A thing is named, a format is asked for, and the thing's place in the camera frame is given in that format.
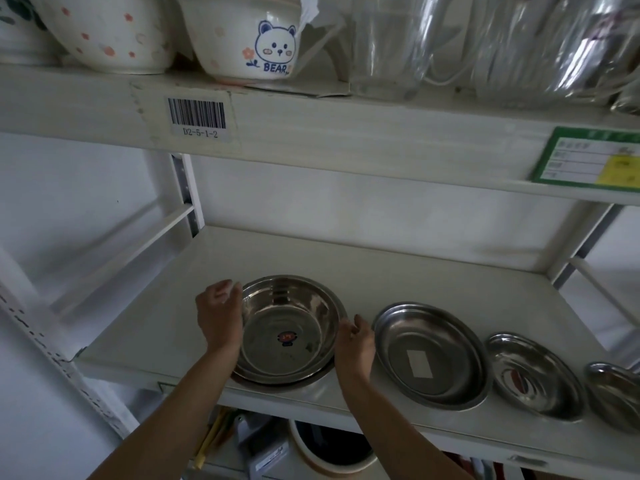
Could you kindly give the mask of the person's right hand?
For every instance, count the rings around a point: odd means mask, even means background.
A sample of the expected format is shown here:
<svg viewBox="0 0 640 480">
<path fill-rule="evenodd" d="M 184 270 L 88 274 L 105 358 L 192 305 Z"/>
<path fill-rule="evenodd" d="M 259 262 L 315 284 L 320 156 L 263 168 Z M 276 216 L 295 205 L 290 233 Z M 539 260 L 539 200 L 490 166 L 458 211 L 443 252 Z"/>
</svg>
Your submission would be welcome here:
<svg viewBox="0 0 640 480">
<path fill-rule="evenodd" d="M 350 341 L 335 341 L 335 368 L 339 381 L 368 381 L 376 354 L 374 332 L 364 318 L 356 314 L 354 336 Z"/>
</svg>

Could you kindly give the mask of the person's left hand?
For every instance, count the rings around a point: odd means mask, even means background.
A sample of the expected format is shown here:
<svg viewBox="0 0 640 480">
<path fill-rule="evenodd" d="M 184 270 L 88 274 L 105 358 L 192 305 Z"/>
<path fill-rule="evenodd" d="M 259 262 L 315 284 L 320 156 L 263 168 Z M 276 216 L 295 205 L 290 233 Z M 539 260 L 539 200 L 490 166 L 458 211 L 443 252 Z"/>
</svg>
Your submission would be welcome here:
<svg viewBox="0 0 640 480">
<path fill-rule="evenodd" d="M 209 352 L 225 351 L 238 357 L 243 341 L 242 301 L 229 301 L 232 280 L 208 286 L 197 295 L 197 323 Z"/>
</svg>

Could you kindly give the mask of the person's right forearm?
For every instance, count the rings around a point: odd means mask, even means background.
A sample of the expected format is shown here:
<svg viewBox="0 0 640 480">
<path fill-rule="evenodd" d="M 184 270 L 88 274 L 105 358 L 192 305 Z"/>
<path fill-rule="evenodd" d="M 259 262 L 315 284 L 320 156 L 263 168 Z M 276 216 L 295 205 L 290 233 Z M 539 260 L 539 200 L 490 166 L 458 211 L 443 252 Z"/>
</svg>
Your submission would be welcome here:
<svg viewBox="0 0 640 480">
<path fill-rule="evenodd" d="M 349 411 L 390 480 L 473 480 L 359 372 L 338 370 Z"/>
</svg>

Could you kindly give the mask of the person's left forearm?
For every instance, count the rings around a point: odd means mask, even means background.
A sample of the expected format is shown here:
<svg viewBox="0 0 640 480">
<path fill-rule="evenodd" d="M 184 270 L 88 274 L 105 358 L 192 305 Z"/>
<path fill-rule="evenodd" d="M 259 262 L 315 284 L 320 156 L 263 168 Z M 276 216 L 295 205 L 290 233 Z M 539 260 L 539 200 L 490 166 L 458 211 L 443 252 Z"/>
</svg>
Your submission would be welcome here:
<svg viewBox="0 0 640 480">
<path fill-rule="evenodd" d="M 239 346 L 210 346 L 87 480 L 180 480 L 238 356 Z"/>
</svg>

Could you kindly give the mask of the white round container dark inside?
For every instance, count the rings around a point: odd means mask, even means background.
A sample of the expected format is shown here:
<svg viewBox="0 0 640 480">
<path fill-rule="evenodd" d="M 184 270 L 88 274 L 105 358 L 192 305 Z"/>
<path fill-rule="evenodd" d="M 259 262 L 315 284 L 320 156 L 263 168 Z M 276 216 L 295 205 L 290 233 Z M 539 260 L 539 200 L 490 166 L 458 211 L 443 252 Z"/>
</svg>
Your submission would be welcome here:
<svg viewBox="0 0 640 480">
<path fill-rule="evenodd" d="M 378 461 L 365 436 L 341 429 L 289 420 L 296 450 L 310 468 L 329 477 L 359 474 Z"/>
</svg>

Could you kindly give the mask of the grey packaged box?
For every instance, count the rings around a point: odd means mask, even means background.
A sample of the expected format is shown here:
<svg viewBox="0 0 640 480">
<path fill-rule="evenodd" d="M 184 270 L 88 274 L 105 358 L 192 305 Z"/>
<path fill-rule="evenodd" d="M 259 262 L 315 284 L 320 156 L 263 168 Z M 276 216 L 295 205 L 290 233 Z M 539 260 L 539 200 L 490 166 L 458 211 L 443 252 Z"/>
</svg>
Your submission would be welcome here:
<svg viewBox="0 0 640 480">
<path fill-rule="evenodd" d="M 236 418 L 236 444 L 249 480 L 263 475 L 289 453 L 288 421 L 246 411 Z"/>
</svg>

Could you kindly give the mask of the yellow green packaged utensils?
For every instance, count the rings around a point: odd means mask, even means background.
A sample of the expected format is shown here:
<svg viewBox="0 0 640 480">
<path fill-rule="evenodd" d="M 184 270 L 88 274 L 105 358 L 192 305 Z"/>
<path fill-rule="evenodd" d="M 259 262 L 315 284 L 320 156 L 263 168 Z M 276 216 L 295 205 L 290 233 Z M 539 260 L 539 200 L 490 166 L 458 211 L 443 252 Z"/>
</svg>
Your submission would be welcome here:
<svg viewBox="0 0 640 480">
<path fill-rule="evenodd" d="M 201 470 L 207 457 L 219 450 L 234 435 L 238 414 L 238 409 L 228 406 L 221 406 L 216 410 L 213 423 L 193 459 L 195 470 Z"/>
</svg>

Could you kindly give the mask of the white barcode label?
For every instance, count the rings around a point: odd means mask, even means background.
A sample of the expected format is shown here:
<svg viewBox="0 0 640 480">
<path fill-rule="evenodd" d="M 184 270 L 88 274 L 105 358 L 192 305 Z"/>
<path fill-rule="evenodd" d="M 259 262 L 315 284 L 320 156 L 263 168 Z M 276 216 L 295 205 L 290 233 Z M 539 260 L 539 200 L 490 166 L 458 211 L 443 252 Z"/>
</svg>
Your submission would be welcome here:
<svg viewBox="0 0 640 480">
<path fill-rule="evenodd" d="M 231 142 L 224 102 L 166 97 L 166 108 L 172 135 Z"/>
</svg>

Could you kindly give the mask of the medium steel plate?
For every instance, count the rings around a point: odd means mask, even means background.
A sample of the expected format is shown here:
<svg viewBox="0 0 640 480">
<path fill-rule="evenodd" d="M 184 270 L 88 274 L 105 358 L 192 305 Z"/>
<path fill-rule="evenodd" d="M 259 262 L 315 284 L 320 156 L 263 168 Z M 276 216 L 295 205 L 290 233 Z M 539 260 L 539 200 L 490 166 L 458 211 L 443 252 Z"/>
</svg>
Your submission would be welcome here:
<svg viewBox="0 0 640 480">
<path fill-rule="evenodd" d="M 548 348 L 516 333 L 496 333 L 484 346 L 493 387 L 506 402 L 539 417 L 575 423 L 587 409 L 579 377 Z"/>
</svg>

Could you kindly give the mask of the white metal shelf unit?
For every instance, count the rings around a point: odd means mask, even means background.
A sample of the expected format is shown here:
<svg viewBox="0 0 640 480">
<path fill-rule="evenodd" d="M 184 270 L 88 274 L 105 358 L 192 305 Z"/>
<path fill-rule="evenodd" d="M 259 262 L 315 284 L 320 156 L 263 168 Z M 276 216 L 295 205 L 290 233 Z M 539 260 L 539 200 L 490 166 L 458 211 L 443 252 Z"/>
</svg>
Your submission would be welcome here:
<svg viewBox="0 0 640 480">
<path fill-rule="evenodd" d="M 204 348 L 195 295 L 226 278 L 305 276 L 369 320 L 432 305 L 481 341 L 535 340 L 581 382 L 591 362 L 640 369 L 560 292 L 578 270 L 638 332 L 586 256 L 640 194 L 531 181 L 556 127 L 638 118 L 299 88 L 0 66 L 0 317 L 120 436 L 139 422 L 113 384 L 168 393 Z M 166 97 L 224 102 L 231 142 L 172 135 Z"/>
</svg>

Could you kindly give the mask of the white ceramic bowl bear print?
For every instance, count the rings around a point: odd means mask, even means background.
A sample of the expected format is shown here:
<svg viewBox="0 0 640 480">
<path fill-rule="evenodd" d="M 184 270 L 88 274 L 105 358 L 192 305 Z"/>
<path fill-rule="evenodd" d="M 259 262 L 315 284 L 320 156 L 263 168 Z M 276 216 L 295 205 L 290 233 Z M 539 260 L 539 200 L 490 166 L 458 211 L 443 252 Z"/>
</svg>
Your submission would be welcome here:
<svg viewBox="0 0 640 480">
<path fill-rule="evenodd" d="M 196 58 L 223 83 L 288 79 L 305 26 L 301 0 L 177 0 Z"/>
</svg>

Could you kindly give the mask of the small steel plate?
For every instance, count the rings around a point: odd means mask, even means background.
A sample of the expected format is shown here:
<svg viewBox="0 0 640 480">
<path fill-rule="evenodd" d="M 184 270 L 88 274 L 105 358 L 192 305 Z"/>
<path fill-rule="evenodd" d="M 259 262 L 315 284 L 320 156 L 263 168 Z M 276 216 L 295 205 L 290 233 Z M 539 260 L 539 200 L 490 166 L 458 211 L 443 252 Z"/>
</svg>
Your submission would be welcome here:
<svg viewBox="0 0 640 480">
<path fill-rule="evenodd" d="M 610 427 L 640 435 L 640 375 L 618 365 L 592 362 L 584 368 L 592 411 Z"/>
</svg>

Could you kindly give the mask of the clear glass pitcher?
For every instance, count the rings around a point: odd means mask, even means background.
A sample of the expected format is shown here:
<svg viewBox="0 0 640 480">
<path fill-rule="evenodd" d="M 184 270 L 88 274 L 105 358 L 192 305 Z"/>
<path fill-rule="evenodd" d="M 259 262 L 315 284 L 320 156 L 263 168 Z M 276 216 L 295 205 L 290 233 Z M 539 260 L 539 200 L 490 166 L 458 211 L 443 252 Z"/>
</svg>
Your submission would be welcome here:
<svg viewBox="0 0 640 480">
<path fill-rule="evenodd" d="M 407 102 L 419 91 L 452 0 L 353 0 L 353 96 Z"/>
</svg>

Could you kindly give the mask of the white ceramic bowl pink flowers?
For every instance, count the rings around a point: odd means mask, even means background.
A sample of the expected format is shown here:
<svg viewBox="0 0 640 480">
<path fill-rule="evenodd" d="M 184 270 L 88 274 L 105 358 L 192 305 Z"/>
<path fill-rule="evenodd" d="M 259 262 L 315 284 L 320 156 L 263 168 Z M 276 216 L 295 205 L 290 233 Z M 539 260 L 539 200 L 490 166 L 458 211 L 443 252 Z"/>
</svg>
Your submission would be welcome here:
<svg viewBox="0 0 640 480">
<path fill-rule="evenodd" d="M 176 48 L 166 0 L 30 0 L 78 62 L 103 73 L 162 74 Z"/>
</svg>

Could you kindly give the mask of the ceramic bowl dark leaf print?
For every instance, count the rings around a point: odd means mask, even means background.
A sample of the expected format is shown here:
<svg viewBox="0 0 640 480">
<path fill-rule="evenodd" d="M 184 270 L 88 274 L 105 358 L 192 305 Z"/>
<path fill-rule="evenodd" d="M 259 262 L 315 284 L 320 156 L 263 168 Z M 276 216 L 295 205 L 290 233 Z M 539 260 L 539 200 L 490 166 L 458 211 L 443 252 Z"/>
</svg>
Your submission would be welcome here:
<svg viewBox="0 0 640 480">
<path fill-rule="evenodd" d="M 30 0 L 0 0 L 0 64 L 59 66 L 65 54 Z"/>
</svg>

